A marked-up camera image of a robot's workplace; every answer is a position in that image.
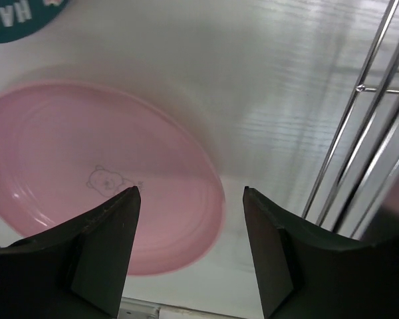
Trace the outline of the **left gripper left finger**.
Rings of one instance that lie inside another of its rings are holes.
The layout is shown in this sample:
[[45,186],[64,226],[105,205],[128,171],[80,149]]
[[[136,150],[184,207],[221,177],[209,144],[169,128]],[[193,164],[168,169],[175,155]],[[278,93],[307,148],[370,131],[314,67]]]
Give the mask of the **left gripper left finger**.
[[116,318],[140,215],[130,187],[0,247],[0,318]]

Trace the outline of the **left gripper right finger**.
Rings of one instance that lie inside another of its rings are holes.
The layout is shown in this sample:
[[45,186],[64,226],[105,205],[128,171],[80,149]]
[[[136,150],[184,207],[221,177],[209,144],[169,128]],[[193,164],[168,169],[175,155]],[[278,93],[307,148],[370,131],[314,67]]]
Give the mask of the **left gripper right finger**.
[[349,239],[250,187],[243,210],[265,318],[399,318],[399,235]]

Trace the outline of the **pink plastic plate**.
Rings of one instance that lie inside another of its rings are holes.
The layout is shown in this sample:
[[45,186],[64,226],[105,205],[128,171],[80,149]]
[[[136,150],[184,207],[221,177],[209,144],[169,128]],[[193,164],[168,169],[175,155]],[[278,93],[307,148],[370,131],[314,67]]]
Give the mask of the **pink plastic plate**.
[[197,141],[124,92],[73,82],[0,95],[0,217],[24,237],[137,187],[139,222],[128,274],[190,266],[217,242],[225,196]]

